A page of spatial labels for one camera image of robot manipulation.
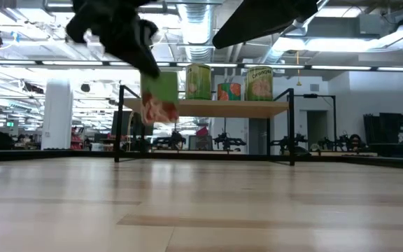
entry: doorway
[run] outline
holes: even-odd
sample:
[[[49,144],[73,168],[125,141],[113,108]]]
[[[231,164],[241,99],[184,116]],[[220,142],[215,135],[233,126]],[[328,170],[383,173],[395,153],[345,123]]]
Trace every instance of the doorway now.
[[[248,154],[267,154],[267,119],[250,118],[248,135]]]
[[[307,136],[308,148],[327,137],[327,111],[307,111]]]

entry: green snack box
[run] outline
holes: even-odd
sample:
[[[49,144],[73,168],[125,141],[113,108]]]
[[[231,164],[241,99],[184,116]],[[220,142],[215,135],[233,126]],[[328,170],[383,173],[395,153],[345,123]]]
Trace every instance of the green snack box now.
[[[144,124],[178,120],[178,74],[161,72],[154,79],[141,74],[141,117]]]

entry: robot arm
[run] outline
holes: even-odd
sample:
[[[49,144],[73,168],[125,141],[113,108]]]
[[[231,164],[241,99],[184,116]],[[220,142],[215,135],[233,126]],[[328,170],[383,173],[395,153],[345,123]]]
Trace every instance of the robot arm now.
[[[130,63],[140,72],[157,78],[160,69],[150,46],[157,26],[142,20],[136,9],[156,0],[73,0],[76,15],[66,26],[68,36],[76,43],[86,43],[89,29],[99,36],[105,51]]]

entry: white pillar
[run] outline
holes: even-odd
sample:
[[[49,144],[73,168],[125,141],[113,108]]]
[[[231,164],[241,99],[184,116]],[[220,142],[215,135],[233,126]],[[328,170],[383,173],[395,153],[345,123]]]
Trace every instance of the white pillar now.
[[[71,145],[73,90],[67,79],[50,79],[46,85],[41,149]]]

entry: green canister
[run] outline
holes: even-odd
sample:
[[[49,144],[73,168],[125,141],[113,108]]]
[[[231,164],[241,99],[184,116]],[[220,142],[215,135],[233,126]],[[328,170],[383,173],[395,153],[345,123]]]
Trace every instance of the green canister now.
[[[205,64],[186,67],[186,99],[211,99],[211,68]]]
[[[217,85],[218,101],[240,101],[241,85],[238,83],[222,83]]]
[[[273,100],[273,69],[267,66],[256,66],[248,70],[245,79],[246,101]]]

